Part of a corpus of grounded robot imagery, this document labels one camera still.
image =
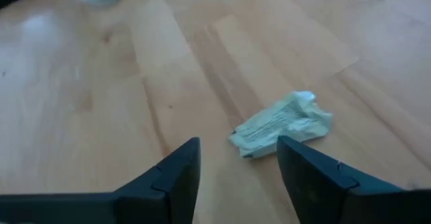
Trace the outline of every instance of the black plastic claw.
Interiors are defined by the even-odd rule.
[[[430,190],[403,190],[285,136],[277,157],[301,224],[431,222]]]
[[[191,223],[200,176],[193,138],[110,193],[1,195],[0,222],[35,224]]]

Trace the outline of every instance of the wooden floor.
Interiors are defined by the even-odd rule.
[[[311,147],[431,187],[431,0],[22,0],[0,11],[0,193],[111,191],[193,136],[195,223],[298,223],[274,156],[232,129],[292,90]]]

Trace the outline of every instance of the crumpled receipt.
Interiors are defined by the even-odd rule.
[[[324,112],[311,91],[293,91],[235,128],[229,140],[241,157],[262,157],[276,151],[277,138],[289,136],[299,142],[325,136],[332,114]]]

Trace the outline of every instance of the wood grain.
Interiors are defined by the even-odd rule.
[[[194,223],[299,223],[235,126],[292,90],[311,147],[431,187],[430,0],[21,0],[0,11],[0,193],[114,190],[201,137]]]

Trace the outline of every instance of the crumpled paper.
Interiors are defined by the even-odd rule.
[[[311,91],[293,91],[236,127],[229,140],[241,157],[257,158],[275,152],[280,135],[299,142],[325,136],[332,114],[321,110],[315,100]]]

